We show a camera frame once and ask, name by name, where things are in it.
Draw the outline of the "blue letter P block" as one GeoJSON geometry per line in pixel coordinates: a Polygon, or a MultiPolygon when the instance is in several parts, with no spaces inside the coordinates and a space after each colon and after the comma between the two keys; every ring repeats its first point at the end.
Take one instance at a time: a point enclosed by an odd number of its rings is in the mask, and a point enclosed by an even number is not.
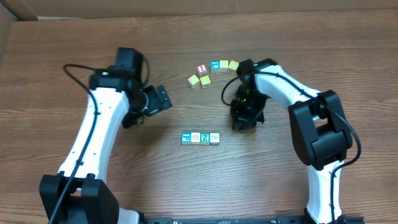
{"type": "Polygon", "coordinates": [[[182,144],[191,144],[191,133],[182,133],[181,135],[182,144]]]}

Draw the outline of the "green letter Z block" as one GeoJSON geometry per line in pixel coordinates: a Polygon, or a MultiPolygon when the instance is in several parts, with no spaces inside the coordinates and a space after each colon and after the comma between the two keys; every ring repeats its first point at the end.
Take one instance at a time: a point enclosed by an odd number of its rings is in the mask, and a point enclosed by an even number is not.
{"type": "Polygon", "coordinates": [[[200,144],[202,144],[202,145],[210,144],[210,133],[201,133],[200,134],[200,144]]]}

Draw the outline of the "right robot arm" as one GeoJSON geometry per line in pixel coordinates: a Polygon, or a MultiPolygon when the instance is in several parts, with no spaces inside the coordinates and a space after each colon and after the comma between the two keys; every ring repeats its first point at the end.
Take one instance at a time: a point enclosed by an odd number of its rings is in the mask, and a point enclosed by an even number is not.
{"type": "Polygon", "coordinates": [[[229,103],[233,131],[263,123],[266,101],[278,102],[289,112],[292,144],[308,170],[307,221],[342,221],[340,172],[353,140],[339,96],[332,90],[320,92],[301,84],[270,58],[257,63],[244,60],[236,74],[242,84],[229,103]]]}

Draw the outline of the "white natural wood block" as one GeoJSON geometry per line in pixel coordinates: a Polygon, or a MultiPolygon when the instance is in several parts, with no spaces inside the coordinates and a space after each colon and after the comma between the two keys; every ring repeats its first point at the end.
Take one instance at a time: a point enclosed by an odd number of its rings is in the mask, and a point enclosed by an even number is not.
{"type": "Polygon", "coordinates": [[[191,144],[201,144],[201,133],[191,133],[191,144]]]}

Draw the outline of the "red letter Q block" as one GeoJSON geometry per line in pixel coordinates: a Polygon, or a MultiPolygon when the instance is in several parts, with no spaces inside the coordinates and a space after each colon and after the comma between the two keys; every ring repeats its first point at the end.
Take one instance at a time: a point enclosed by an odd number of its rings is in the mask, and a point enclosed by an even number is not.
{"type": "Polygon", "coordinates": [[[210,145],[219,145],[220,144],[220,134],[219,133],[211,133],[210,134],[210,145]]]}

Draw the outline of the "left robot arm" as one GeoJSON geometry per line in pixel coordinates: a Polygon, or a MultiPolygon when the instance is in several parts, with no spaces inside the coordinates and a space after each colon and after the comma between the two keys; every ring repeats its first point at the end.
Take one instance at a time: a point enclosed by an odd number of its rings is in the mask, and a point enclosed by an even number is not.
{"type": "Polygon", "coordinates": [[[56,175],[44,175],[39,194],[49,223],[145,223],[144,214],[126,210],[106,185],[108,164],[120,127],[171,108],[160,85],[142,78],[145,56],[120,47],[108,68],[92,68],[86,113],[74,145],[56,175]]]}

